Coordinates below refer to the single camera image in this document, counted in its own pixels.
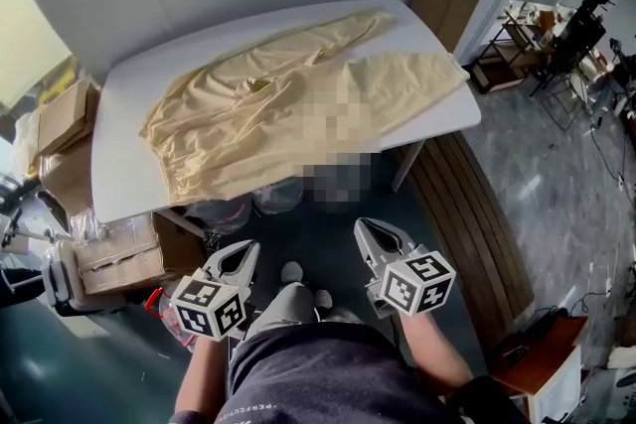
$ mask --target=wooden board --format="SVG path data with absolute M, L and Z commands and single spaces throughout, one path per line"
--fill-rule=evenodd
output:
M 403 158 L 406 147 L 396 150 Z M 459 133 L 427 140 L 408 174 L 455 266 L 485 355 L 513 329 L 533 292 L 510 226 Z
M 411 0 L 410 9 L 448 52 L 454 52 L 479 0 Z
M 574 350 L 587 323 L 587 317 L 558 317 L 548 333 L 540 339 L 521 336 L 508 338 L 489 362 L 491 375 L 505 386 L 525 394 L 537 394 L 560 369 Z M 514 365 L 502 355 L 524 346 L 526 354 Z

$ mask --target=shoe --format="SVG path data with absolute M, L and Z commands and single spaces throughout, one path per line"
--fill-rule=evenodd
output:
M 302 281 L 302 267 L 297 261 L 288 261 L 280 270 L 280 281 L 288 285 L 289 283 L 300 283 Z
M 334 300 L 327 290 L 318 290 L 314 295 L 314 307 L 320 310 L 329 311 L 334 307 Z

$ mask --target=gray shorts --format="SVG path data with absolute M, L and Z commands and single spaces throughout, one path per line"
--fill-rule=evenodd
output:
M 327 318 L 321 320 L 314 308 L 314 295 L 311 291 L 300 283 L 291 283 L 280 291 L 267 309 L 251 324 L 245 339 L 271 329 L 318 322 L 362 324 L 353 312 L 345 308 L 334 308 Z

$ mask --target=yellow pants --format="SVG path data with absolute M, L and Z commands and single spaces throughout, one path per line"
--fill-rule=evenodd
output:
M 338 58 L 393 22 L 360 11 L 278 33 L 175 80 L 140 132 L 170 203 L 229 200 L 333 154 L 370 150 L 466 79 L 446 53 Z

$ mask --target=pixelated area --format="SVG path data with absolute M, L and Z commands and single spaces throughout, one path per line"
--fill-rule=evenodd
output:
M 405 263 L 415 274 L 417 274 L 417 277 L 424 282 L 449 274 L 448 269 L 431 255 L 423 256 L 416 260 L 409 260 Z
M 372 185 L 371 154 L 332 154 L 330 164 L 305 167 L 305 193 L 313 202 L 357 203 Z
M 444 296 L 448 293 L 451 280 L 446 279 L 424 289 L 417 312 L 426 311 L 444 302 Z
M 191 333 L 203 334 L 211 338 L 214 337 L 212 328 L 208 322 L 208 317 L 205 313 L 194 309 L 182 308 L 181 306 L 176 306 L 176 308 L 183 321 L 184 329 Z
M 303 74 L 295 77 L 296 89 L 306 85 L 301 125 L 296 133 L 304 142 L 299 146 L 300 153 L 357 152 L 361 143 L 379 138 L 371 106 L 360 88 L 351 82 L 334 86 L 333 80 L 342 80 L 342 68 L 337 63 L 304 68 Z
M 215 318 L 221 335 L 242 322 L 244 315 L 240 307 L 239 295 L 234 295 L 223 306 L 216 309 Z
M 408 313 L 415 300 L 417 287 L 393 272 L 389 272 L 387 277 L 389 281 L 383 298 Z
M 217 293 L 219 293 L 219 285 L 193 279 L 177 299 L 208 307 Z

